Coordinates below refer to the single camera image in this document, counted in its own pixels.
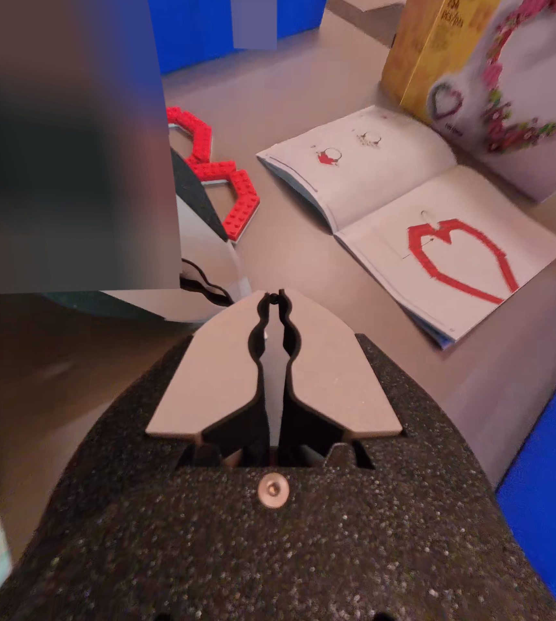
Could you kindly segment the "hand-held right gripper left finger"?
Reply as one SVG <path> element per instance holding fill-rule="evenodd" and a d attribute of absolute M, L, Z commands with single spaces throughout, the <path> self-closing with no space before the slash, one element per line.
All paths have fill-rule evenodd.
<path fill-rule="evenodd" d="M 148 426 L 153 437 L 253 441 L 268 433 L 261 356 L 270 295 L 253 292 L 194 334 Z"/>

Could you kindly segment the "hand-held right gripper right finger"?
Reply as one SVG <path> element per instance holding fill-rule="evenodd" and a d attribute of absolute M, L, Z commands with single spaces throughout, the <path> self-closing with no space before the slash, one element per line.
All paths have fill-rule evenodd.
<path fill-rule="evenodd" d="M 277 295 L 285 372 L 280 439 L 370 439 L 403 427 L 353 330 L 294 289 Z"/>

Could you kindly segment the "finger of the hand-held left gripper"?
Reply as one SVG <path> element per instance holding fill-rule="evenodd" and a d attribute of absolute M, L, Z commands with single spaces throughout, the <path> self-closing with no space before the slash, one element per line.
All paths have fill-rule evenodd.
<path fill-rule="evenodd" d="M 182 198 L 177 197 L 182 277 L 206 291 L 237 302 L 249 296 L 251 284 L 230 240 L 224 241 Z"/>
<path fill-rule="evenodd" d="M 106 290 L 101 293 L 172 322 L 202 323 L 232 304 L 215 304 L 201 292 L 187 290 Z"/>

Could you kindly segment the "red brick heart frame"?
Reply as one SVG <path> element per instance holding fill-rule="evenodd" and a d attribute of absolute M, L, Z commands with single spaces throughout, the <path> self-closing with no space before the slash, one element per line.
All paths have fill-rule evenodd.
<path fill-rule="evenodd" d="M 212 161 L 213 133 L 206 122 L 177 106 L 166 108 L 169 128 L 178 128 L 190 137 L 192 151 L 183 160 L 191 167 L 204 186 L 229 184 L 235 202 L 225 218 L 220 219 L 229 240 L 236 243 L 255 214 L 260 198 L 244 169 L 232 160 Z"/>

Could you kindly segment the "white instruction booklet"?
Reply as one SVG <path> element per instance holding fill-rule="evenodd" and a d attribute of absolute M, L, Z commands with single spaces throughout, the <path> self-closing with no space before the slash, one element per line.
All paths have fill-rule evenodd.
<path fill-rule="evenodd" d="M 556 235 L 404 114 L 372 105 L 257 158 L 442 349 L 556 260 Z"/>

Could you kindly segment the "grey desk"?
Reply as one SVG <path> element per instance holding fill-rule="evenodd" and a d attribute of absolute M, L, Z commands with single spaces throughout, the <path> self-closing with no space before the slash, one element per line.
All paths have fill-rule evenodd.
<path fill-rule="evenodd" d="M 556 262 L 454 347 L 440 350 L 331 236 L 257 152 L 377 103 L 401 9 L 364 13 L 329 1 L 318 30 L 276 51 L 243 51 L 165 76 L 166 105 L 212 126 L 213 157 L 233 159 L 259 193 L 236 245 L 252 289 L 294 288 L 365 334 L 437 401 L 498 487 L 556 388 Z M 530 205 L 460 155 L 556 234 L 556 195 Z"/>

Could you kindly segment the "heart wreath toy box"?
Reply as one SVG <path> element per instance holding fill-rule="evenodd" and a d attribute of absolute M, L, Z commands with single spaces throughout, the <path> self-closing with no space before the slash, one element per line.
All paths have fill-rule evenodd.
<path fill-rule="evenodd" d="M 556 1 L 406 1 L 381 83 L 524 195 L 556 192 Z"/>

